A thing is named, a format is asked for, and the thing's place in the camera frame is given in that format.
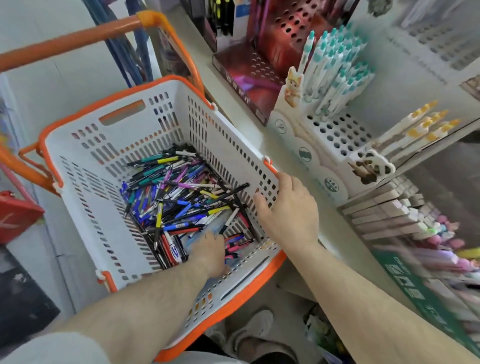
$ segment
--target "tiled floor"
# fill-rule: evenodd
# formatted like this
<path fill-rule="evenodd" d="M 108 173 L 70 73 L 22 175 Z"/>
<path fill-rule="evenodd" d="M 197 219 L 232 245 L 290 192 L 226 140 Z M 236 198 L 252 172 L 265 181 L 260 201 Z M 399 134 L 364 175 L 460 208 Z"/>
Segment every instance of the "tiled floor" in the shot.
<path fill-rule="evenodd" d="M 300 364 L 317 364 L 321 355 L 306 339 L 303 324 L 303 316 L 313 305 L 312 301 L 277 288 L 275 277 L 272 277 L 251 299 L 226 318 L 227 333 L 239 329 L 255 312 L 268 307 L 275 315 L 275 322 L 267 340 L 290 346 Z"/>

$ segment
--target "hand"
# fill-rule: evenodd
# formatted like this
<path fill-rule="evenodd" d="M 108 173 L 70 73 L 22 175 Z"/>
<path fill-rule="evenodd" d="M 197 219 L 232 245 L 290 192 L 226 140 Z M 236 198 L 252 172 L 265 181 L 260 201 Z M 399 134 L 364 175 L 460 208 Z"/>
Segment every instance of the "hand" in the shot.
<path fill-rule="evenodd" d="M 260 224 L 282 249 L 316 243 L 318 208 L 315 199 L 297 177 L 281 172 L 276 176 L 279 192 L 272 210 L 260 193 L 253 196 Z"/>
<path fill-rule="evenodd" d="M 192 245 L 188 261 L 205 272 L 207 278 L 219 277 L 228 272 L 223 235 L 214 236 L 211 231 L 206 232 Z"/>

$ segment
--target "forearm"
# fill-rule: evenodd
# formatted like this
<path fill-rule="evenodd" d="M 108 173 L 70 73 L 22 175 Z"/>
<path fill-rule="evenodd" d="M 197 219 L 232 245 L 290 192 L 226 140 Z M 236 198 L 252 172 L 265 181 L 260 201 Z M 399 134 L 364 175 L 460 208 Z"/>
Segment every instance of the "forearm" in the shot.
<path fill-rule="evenodd" d="M 93 338 L 112 363 L 152 362 L 178 332 L 207 274 L 189 261 L 98 301 L 58 331 Z"/>
<path fill-rule="evenodd" d="M 290 247 L 286 253 L 357 363 L 478 363 L 320 244 Z"/>

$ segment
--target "white plastic basket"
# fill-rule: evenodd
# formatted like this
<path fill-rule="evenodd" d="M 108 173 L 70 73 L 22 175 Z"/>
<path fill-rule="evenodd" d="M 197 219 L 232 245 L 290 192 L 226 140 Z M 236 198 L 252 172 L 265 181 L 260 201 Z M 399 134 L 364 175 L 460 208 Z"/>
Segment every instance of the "white plastic basket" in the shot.
<path fill-rule="evenodd" d="M 37 143 L 20 150 L 25 162 L 0 145 L 0 162 L 31 182 L 60 195 L 89 252 L 100 283 L 117 291 L 161 270 L 148 244 L 130 218 L 123 218 L 125 203 L 120 183 L 134 174 L 125 165 L 172 143 L 195 146 L 210 166 L 229 184 L 249 182 L 239 193 L 261 243 L 250 244 L 242 259 L 219 279 L 207 282 L 178 335 L 156 361 L 175 358 L 214 323 L 244 302 L 276 272 L 285 254 L 258 225 L 252 196 L 265 195 L 271 206 L 277 197 L 276 170 L 203 96 L 203 84 L 193 61 L 165 16 L 144 11 L 136 16 L 86 29 L 57 39 L 0 55 L 0 72 L 52 55 L 117 36 L 139 27 L 157 26 L 188 65 L 193 83 L 177 76 L 164 77 L 98 101 L 44 129 Z M 48 166 L 26 157 L 35 150 Z M 250 232 L 241 222 L 228 234 Z"/>
<path fill-rule="evenodd" d="M 172 142 L 193 144 L 229 184 L 250 183 L 240 197 L 247 203 L 249 217 L 261 236 L 264 231 L 258 225 L 252 196 L 259 190 L 270 205 L 277 197 L 277 179 L 263 163 L 262 155 L 215 105 L 211 110 L 186 82 L 174 77 L 146 86 L 104 106 L 96 108 L 95 104 L 95 109 L 85 114 L 81 111 L 82 116 L 45 138 L 51 163 L 64 182 L 58 192 L 101 272 L 99 277 L 108 278 L 113 291 L 161 269 L 133 221 L 122 216 L 125 203 L 119 194 L 120 182 L 135 173 L 124 167 L 126 163 L 159 153 Z M 99 121 L 132 104 L 140 108 L 144 105 L 144 109 L 112 125 Z M 227 234 L 240 231 L 250 235 L 241 222 Z M 228 275 L 209 280 L 184 328 L 167 349 L 180 346 L 161 359 L 181 352 L 192 339 L 251 297 L 283 262 L 284 254 L 274 261 L 279 252 L 271 240 L 251 244 Z"/>

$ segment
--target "shelf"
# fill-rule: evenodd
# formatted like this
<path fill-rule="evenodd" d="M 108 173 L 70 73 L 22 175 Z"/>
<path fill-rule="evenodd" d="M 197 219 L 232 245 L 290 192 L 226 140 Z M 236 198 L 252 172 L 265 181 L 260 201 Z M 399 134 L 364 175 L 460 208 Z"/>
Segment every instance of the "shelf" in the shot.
<path fill-rule="evenodd" d="M 167 12 L 166 16 L 195 62 L 206 89 L 233 125 L 248 137 L 250 143 L 256 146 L 261 154 L 269 156 L 275 167 L 297 176 L 315 197 L 319 206 L 319 238 L 325 248 L 397 301 L 414 310 L 412 303 L 389 278 L 353 229 L 329 202 L 327 196 L 318 189 L 317 183 L 308 175 L 306 169 L 279 143 L 275 135 L 270 134 L 260 124 L 213 67 L 212 51 L 183 8 L 177 6 Z"/>

